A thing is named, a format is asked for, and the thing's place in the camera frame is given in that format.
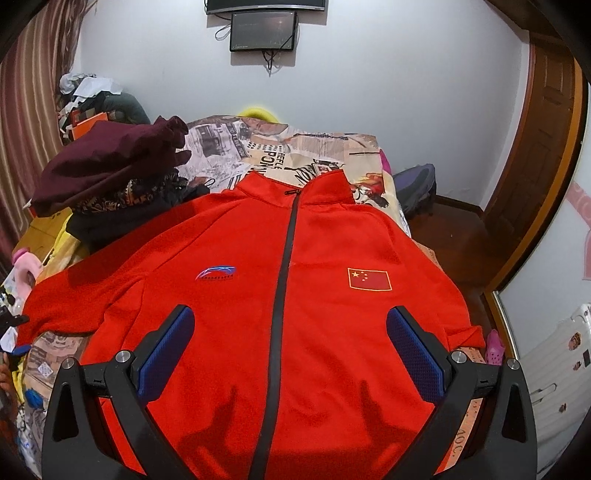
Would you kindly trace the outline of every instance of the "television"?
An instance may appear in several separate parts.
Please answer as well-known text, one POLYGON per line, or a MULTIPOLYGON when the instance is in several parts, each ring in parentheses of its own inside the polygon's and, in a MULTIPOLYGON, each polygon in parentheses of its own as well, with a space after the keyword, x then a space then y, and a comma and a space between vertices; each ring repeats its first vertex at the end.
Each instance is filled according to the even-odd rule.
POLYGON ((258 10, 262 8, 289 10, 324 10, 326 0, 208 0, 207 13, 258 10))

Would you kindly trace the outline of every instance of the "wooden door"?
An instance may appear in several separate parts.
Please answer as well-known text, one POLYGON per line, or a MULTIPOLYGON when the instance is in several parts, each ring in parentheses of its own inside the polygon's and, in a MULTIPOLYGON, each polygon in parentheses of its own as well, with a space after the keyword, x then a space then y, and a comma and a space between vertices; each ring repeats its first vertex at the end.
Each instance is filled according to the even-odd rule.
POLYGON ((509 255, 532 225, 558 172, 573 104, 573 56, 564 46, 532 38, 522 118, 483 217, 487 230, 509 255))

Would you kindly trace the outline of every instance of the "maroon cloth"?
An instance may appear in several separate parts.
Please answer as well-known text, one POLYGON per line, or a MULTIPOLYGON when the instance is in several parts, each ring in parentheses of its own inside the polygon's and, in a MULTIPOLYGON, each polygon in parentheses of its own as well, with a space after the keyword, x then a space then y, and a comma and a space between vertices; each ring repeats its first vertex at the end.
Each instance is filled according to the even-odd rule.
POLYGON ((188 162, 187 125, 179 117, 162 117, 153 125, 97 122, 51 160, 41 174, 33 208, 51 216, 81 200, 100 196, 131 179, 169 171, 188 162))

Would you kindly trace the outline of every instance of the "gray bag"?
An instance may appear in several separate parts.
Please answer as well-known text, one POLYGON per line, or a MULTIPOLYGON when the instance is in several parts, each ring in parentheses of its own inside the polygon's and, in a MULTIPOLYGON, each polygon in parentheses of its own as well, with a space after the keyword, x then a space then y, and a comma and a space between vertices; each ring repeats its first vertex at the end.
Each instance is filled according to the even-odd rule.
POLYGON ((394 175, 396 196, 407 218, 417 213, 432 212, 437 196, 435 166, 427 163, 394 175))

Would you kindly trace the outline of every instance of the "black screen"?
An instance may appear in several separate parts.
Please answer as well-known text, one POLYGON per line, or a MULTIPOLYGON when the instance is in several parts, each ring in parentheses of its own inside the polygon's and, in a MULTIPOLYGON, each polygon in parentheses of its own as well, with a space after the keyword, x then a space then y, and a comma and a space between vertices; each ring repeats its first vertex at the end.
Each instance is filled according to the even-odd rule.
POLYGON ((208 0, 207 13, 252 10, 258 8, 289 8, 324 10, 326 0, 208 0))
POLYGON ((296 12, 266 11, 232 14, 230 51, 293 50, 296 12))

